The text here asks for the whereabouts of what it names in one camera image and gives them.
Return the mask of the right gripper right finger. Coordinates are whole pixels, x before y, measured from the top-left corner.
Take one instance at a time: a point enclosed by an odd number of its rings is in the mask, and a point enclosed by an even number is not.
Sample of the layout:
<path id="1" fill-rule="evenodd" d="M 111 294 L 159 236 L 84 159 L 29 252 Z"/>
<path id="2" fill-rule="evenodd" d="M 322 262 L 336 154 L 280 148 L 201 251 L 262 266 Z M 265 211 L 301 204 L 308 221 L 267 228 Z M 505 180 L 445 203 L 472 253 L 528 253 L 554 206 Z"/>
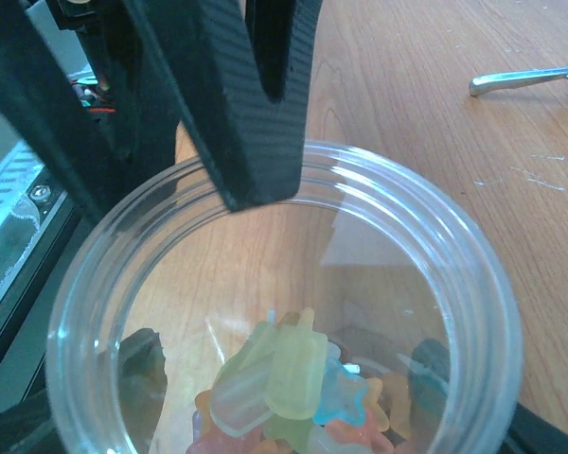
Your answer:
<path id="1" fill-rule="evenodd" d="M 518 403 L 501 454 L 568 454 L 568 434 Z"/>

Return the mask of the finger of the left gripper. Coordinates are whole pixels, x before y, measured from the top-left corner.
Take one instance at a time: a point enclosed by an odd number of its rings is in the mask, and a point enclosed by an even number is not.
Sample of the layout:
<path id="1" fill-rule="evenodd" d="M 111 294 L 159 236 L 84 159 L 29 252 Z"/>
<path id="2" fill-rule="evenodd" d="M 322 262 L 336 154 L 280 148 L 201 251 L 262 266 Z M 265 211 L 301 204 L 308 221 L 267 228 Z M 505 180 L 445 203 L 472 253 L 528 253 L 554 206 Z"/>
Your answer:
<path id="1" fill-rule="evenodd" d="M 159 80 L 232 212 L 300 185 L 318 1 L 129 1 Z"/>

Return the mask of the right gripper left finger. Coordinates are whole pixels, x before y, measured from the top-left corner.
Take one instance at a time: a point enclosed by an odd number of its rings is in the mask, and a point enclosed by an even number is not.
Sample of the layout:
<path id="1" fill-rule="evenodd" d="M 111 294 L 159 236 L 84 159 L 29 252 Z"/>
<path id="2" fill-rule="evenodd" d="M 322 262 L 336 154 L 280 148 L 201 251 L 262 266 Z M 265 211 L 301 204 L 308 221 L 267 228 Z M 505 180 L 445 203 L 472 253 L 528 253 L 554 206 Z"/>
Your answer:
<path id="1" fill-rule="evenodd" d="M 0 413 L 0 453 L 65 453 L 46 389 Z"/>

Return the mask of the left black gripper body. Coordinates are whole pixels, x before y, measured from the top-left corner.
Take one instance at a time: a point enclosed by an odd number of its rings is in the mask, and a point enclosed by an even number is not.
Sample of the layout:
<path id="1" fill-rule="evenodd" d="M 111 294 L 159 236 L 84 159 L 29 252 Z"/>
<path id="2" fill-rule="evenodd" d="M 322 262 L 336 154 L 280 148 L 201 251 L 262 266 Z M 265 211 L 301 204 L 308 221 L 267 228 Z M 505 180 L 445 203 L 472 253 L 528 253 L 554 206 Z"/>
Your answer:
<path id="1" fill-rule="evenodd" d="M 42 35 L 16 1 L 0 1 L 0 113 L 83 213 L 99 222 L 140 184 L 173 166 L 179 116 L 120 1 L 97 1 L 115 110 L 99 124 L 82 107 Z"/>

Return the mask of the clear plastic jar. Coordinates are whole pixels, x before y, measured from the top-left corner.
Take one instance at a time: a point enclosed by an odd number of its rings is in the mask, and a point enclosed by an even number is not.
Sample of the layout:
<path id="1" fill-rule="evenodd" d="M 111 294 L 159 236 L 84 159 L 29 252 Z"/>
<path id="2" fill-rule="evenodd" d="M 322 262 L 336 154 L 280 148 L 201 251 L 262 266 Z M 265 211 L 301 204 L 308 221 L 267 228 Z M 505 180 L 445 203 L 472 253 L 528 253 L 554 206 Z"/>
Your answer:
<path id="1" fill-rule="evenodd" d="M 46 374 L 69 453 L 494 453 L 522 336 L 456 203 L 311 143 L 280 203 L 229 213 L 198 159 L 121 201 L 64 277 Z"/>

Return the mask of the metal scoop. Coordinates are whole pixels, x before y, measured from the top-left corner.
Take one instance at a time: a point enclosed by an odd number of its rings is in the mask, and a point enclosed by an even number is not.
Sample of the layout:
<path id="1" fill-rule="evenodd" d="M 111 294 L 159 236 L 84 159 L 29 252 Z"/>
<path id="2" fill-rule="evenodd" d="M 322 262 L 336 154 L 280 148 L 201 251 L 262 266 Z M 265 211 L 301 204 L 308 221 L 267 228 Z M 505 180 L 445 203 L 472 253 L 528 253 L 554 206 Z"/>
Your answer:
<path id="1" fill-rule="evenodd" d="M 477 97 L 493 91 L 518 89 L 559 79 L 568 81 L 568 63 L 566 66 L 558 68 L 479 76 L 469 82 L 469 94 Z"/>

